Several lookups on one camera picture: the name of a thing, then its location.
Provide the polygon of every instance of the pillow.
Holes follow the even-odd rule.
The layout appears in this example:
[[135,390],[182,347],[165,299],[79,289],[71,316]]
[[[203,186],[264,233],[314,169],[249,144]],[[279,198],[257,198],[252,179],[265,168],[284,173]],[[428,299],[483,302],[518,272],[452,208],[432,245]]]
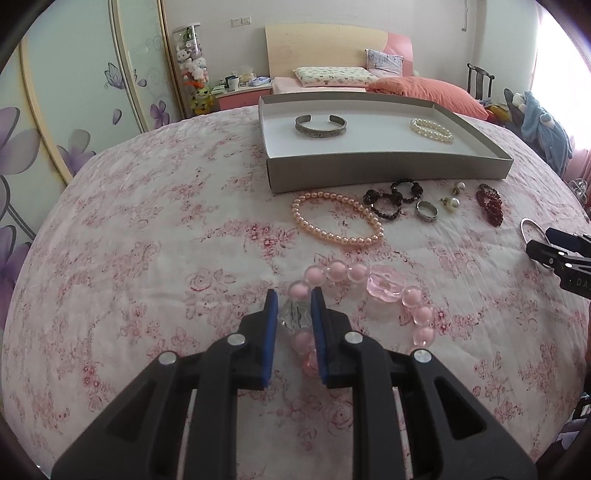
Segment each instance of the pillow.
[[401,77],[403,56],[389,55],[387,53],[366,48],[368,72],[379,78]]
[[429,100],[461,115],[486,120],[488,113],[470,94],[451,83],[421,77],[389,77],[369,85],[371,90]]
[[365,87],[378,79],[362,67],[300,67],[294,73],[304,87]]

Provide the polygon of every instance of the butterfly decal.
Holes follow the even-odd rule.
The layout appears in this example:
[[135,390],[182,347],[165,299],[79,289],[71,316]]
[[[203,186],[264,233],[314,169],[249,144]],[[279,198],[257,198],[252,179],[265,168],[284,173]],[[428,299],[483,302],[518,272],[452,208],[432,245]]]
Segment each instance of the butterfly decal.
[[[109,62],[109,69],[105,70],[105,77],[107,78],[107,83],[105,83],[105,88],[109,88],[109,86],[115,87],[119,90],[125,90],[125,82],[123,80],[123,75],[119,67],[116,67],[111,62]],[[134,69],[134,81],[137,82],[138,86],[145,87],[148,84],[146,79],[141,79],[138,81],[138,74],[136,69]]]
[[145,87],[148,84],[148,80],[146,79],[141,79],[138,82],[138,74],[136,73],[135,69],[134,69],[134,82],[138,84],[138,86],[140,87]]
[[109,70],[105,70],[105,77],[107,77],[105,88],[109,88],[109,85],[111,85],[119,90],[125,90],[125,82],[123,81],[121,70],[111,62],[109,62]]

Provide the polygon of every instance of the pink glass bead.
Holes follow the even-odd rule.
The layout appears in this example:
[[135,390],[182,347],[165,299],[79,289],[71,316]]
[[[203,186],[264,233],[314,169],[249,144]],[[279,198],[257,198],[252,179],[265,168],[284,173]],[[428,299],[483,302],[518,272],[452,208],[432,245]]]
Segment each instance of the pink glass bead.
[[287,289],[287,296],[294,301],[307,300],[310,297],[310,286],[303,280],[297,280]]
[[435,330],[431,327],[417,328],[413,333],[413,343],[416,346],[426,347],[435,340]]
[[309,266],[304,272],[304,280],[306,280],[312,287],[320,287],[326,281],[324,268],[319,267],[318,265]]
[[393,303],[400,300],[404,277],[389,265],[374,265],[369,272],[366,289],[370,295]]
[[419,326],[427,325],[433,320],[433,309],[431,307],[419,307],[413,313],[413,320]]
[[414,286],[405,287],[402,291],[402,305],[409,309],[418,307],[423,299],[423,291]]
[[347,278],[347,264],[341,260],[330,262],[324,271],[330,281],[338,282]]
[[349,267],[347,276],[353,283],[361,283],[369,273],[369,267],[363,262],[355,262]]
[[316,357],[316,350],[312,350],[308,353],[304,363],[301,366],[302,370],[308,377],[318,378],[318,362]]
[[301,328],[291,336],[291,346],[300,355],[314,349],[314,334],[309,328]]

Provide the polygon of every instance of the mug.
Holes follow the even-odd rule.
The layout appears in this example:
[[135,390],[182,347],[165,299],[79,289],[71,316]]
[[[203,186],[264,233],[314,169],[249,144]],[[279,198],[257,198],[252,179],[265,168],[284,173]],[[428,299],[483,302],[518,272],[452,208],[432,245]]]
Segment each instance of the mug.
[[238,83],[240,82],[240,79],[238,77],[229,77],[228,78],[228,90],[230,90],[231,92],[233,92],[234,90],[236,90],[238,88]]

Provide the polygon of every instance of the window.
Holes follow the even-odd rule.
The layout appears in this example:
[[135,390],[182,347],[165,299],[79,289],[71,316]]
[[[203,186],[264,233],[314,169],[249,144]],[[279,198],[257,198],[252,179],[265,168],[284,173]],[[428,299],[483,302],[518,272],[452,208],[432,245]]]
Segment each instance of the window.
[[572,40],[542,7],[531,91],[574,137],[591,149],[591,72]]

